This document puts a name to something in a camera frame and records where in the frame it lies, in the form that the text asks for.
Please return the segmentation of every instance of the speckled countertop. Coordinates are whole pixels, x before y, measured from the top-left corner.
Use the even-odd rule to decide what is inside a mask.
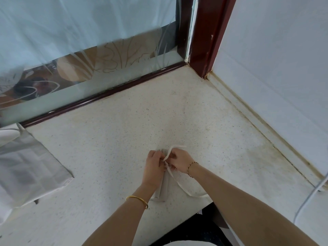
[[[0,227],[0,245],[80,246],[140,184],[151,149],[185,144],[202,165],[292,219],[312,186],[208,81],[189,67],[28,128],[75,179]],[[190,192],[194,179],[175,173]],[[328,237],[326,193],[299,226],[319,244]],[[211,202],[170,179],[169,197],[151,202],[134,245],[148,245]]]

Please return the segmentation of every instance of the gold bracelet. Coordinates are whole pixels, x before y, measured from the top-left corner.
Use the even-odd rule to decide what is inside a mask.
[[[137,197],[137,196],[128,196],[128,197],[126,197],[126,200],[128,200],[128,198],[137,198],[137,199],[141,200],[141,201],[146,205],[145,210],[148,209],[148,204],[147,204],[147,202],[146,202],[145,200],[143,200],[142,198],[139,198],[139,197]]]
[[[195,162],[195,161],[193,161],[192,163],[190,163],[190,165],[189,165],[189,167],[187,168],[187,174],[190,176],[190,174],[189,174],[189,168],[190,168],[190,166],[191,166],[191,164],[193,164],[193,163],[197,163],[198,164],[198,162]]]

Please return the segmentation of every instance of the glass panel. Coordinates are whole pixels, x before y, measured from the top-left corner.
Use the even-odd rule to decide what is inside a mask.
[[[0,62],[6,62],[0,66],[2,126],[184,60],[176,51],[177,0],[58,0],[57,6],[38,0],[38,8],[19,1],[6,1],[2,8],[14,8],[0,14],[8,33],[1,40],[23,42],[10,49],[0,45]]]

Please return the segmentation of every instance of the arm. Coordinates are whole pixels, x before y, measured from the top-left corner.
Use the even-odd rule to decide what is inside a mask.
[[[133,196],[142,198],[148,203],[155,190],[160,186],[165,165],[161,151],[150,151],[142,184]],[[82,246],[132,245],[139,221],[145,211],[145,204],[137,198],[129,198],[85,241]]]
[[[194,162],[188,152],[173,149],[169,163],[187,173]],[[265,203],[224,181],[197,163],[189,174],[211,197],[228,224],[246,246],[317,245],[304,232]]]

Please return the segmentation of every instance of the person's left hand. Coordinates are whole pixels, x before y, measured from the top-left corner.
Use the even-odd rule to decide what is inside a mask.
[[[161,185],[165,172],[165,163],[161,160],[165,155],[161,151],[151,150],[148,153],[142,185],[147,185],[155,190]]]

